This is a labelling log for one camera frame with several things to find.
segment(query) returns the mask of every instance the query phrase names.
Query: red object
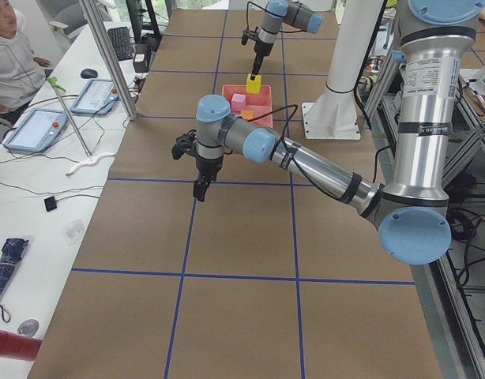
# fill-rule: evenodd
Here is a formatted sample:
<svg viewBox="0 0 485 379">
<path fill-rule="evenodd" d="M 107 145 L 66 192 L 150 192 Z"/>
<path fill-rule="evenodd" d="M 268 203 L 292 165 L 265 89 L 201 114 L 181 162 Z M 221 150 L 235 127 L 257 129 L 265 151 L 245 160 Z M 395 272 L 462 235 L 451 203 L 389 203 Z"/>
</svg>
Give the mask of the red object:
<svg viewBox="0 0 485 379">
<path fill-rule="evenodd" d="M 0 357 L 33 361 L 43 341 L 0 330 Z"/>
<path fill-rule="evenodd" d="M 230 103 L 234 94 L 246 95 L 245 111 L 252 111 L 253 117 L 262 116 L 263 114 L 273 111 L 273 94 L 270 85 L 262 85 L 258 94 L 246 92 L 245 85 L 225 84 L 222 87 L 221 95 Z M 231 110 L 233 113 L 240 114 L 238 111 Z M 252 121 L 258 126 L 273 127 L 273 116 L 270 114 L 264 118 Z"/>
</svg>

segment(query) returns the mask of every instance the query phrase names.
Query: white table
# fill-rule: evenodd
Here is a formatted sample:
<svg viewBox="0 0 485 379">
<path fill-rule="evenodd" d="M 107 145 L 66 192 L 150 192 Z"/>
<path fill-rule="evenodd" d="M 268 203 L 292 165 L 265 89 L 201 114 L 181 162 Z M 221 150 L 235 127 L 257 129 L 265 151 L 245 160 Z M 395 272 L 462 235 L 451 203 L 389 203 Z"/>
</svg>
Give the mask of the white table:
<svg viewBox="0 0 485 379">
<path fill-rule="evenodd" d="M 108 28 L 121 23 L 107 23 Z M 132 60 L 120 62 L 127 84 L 135 76 Z M 66 88 L 67 94 L 78 94 L 86 83 L 80 72 L 84 68 L 96 69 L 99 78 L 110 79 L 109 73 L 97 50 L 89 27 L 78 36 L 72 47 L 57 65 L 52 76 Z M 46 83 L 32 103 L 55 97 L 51 86 Z M 68 105 L 72 99 L 66 99 Z M 58 101 L 41 103 L 37 107 L 62 109 Z M 76 116 L 78 126 L 88 117 Z M 94 152 L 117 152 L 125 133 L 126 112 L 118 102 L 113 110 L 96 121 L 105 130 L 100 146 Z M 89 121 L 81 129 L 81 134 L 92 150 L 102 134 L 101 128 Z M 59 142 L 45 151 L 47 156 L 64 156 L 80 161 L 86 158 L 81 143 L 73 133 L 71 125 L 59 137 Z M 13 157 L 1 146 L 0 162 Z M 70 178 L 66 172 L 74 165 L 66 159 L 47 159 L 34 156 L 0 164 L 0 182 L 20 186 L 38 193 L 57 193 L 74 188 L 103 186 L 113 158 L 104 158 L 93 167 L 82 167 Z M 101 188 L 87 189 L 56 195 L 57 199 L 84 193 L 99 196 Z M 0 256 L 7 238 L 26 238 L 30 241 L 22 261 L 4 290 L 0 303 L 12 314 L 9 324 L 3 322 L 0 310 L 0 329 L 17 332 L 25 320 L 39 321 L 39 331 L 35 338 L 42 339 L 55 311 L 63 286 L 69 275 L 73 260 L 81 244 L 85 229 L 89 224 L 97 199 L 92 197 L 72 197 L 60 201 L 58 208 L 46 212 L 43 199 L 50 195 L 36 196 L 21 189 L 0 185 Z M 75 238 L 67 238 L 66 230 L 74 229 Z M 32 367 L 31 362 L 0 357 L 0 379 L 26 378 Z"/>
</svg>

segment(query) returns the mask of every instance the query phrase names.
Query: boy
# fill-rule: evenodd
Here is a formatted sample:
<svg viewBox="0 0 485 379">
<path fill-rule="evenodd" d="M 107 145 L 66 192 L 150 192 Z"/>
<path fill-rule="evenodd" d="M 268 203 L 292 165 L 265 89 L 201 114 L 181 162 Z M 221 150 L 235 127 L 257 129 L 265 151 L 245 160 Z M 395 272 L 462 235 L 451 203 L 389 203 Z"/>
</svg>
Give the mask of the boy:
<svg viewBox="0 0 485 379">
<path fill-rule="evenodd" d="M 44 83 L 39 66 L 51 65 L 34 57 L 24 26 L 24 14 L 0 0 L 0 117 L 13 124 Z"/>
</svg>

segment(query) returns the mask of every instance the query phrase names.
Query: pink block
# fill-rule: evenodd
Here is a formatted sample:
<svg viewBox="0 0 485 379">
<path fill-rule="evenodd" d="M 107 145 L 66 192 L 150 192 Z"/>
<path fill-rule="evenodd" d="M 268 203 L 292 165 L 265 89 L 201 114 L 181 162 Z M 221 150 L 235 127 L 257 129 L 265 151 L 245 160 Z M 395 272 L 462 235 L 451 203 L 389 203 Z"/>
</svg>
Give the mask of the pink block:
<svg viewBox="0 0 485 379">
<path fill-rule="evenodd" d="M 230 102 L 230 108 L 233 112 L 240 112 L 246 106 L 246 95 L 241 93 L 235 93 L 232 96 L 232 100 Z"/>
</svg>

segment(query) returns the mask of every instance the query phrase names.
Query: robotic arm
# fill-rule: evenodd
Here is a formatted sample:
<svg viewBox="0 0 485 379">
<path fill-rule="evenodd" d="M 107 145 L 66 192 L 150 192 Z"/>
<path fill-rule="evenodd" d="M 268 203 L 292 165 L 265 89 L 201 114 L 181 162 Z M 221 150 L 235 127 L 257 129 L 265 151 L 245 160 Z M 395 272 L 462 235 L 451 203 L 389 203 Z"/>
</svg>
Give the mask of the robotic arm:
<svg viewBox="0 0 485 379">
<path fill-rule="evenodd" d="M 209 95 L 198 104 L 198 131 L 183 134 L 172 149 L 175 159 L 183 153 L 196 158 L 200 175 L 194 196 L 204 200 L 223 165 L 224 149 L 231 148 L 257 163 L 270 159 L 351 205 L 376 227 L 382 246 L 397 260 L 424 265 L 440 258 L 451 242 L 444 217 L 448 195 L 441 182 L 458 71 L 461 55 L 474 43 L 477 14 L 485 6 L 447 3 L 399 2 L 397 42 L 408 64 L 390 184 L 368 182 L 273 129 L 231 114 L 224 97 Z"/>
<path fill-rule="evenodd" d="M 323 16 L 320 13 L 313 12 L 300 2 L 270 0 L 265 7 L 264 20 L 261 23 L 260 30 L 246 29 L 242 34 L 241 43 L 243 45 L 246 45 L 248 39 L 255 41 L 254 51 L 257 55 L 251 70 L 250 79 L 252 81 L 258 75 L 264 57 L 271 54 L 277 33 L 280 31 L 283 22 L 303 32 L 316 33 L 323 22 Z"/>
</svg>

